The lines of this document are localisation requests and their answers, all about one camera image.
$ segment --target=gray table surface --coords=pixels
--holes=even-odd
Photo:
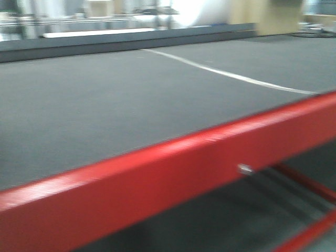
[[[276,85],[336,89],[334,39],[156,50]],[[144,50],[0,64],[0,190],[309,97]]]

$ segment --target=floor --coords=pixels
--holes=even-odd
[[[335,65],[286,35],[1,64],[0,190],[336,90]],[[336,189],[335,147],[288,163]],[[329,208],[267,169],[78,251],[271,251]]]

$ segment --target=red beam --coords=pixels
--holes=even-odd
[[[312,224],[304,232],[283,244],[274,252],[298,252],[310,245],[314,240],[331,230],[336,223],[336,209],[329,212],[322,220]]]
[[[0,192],[0,250],[69,251],[336,136],[336,92]]]
[[[325,198],[327,201],[330,201],[331,203],[336,204],[336,192],[334,192],[333,190],[295,171],[294,169],[290,168],[289,166],[285,164],[280,163],[280,164],[274,165],[273,168],[275,168],[277,171],[279,171],[286,177],[289,177],[290,179],[305,186],[312,192]]]

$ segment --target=red support bar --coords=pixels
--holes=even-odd
[[[320,195],[325,198],[327,201],[330,201],[333,204],[336,204],[336,192],[327,188],[326,186],[312,180],[311,178],[295,171],[285,164],[277,164],[273,166],[278,172],[282,173],[286,177],[298,182],[299,184],[305,186],[312,192]]]
[[[2,191],[0,250],[85,245],[332,140],[335,111],[333,92]]]
[[[329,212],[322,220],[312,224],[304,232],[292,238],[274,252],[298,252],[310,245],[314,240],[321,237],[332,229],[336,223],[336,209]]]

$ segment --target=cutting table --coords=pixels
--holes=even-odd
[[[334,39],[288,35],[1,64],[4,251],[78,248],[332,141],[335,65]]]

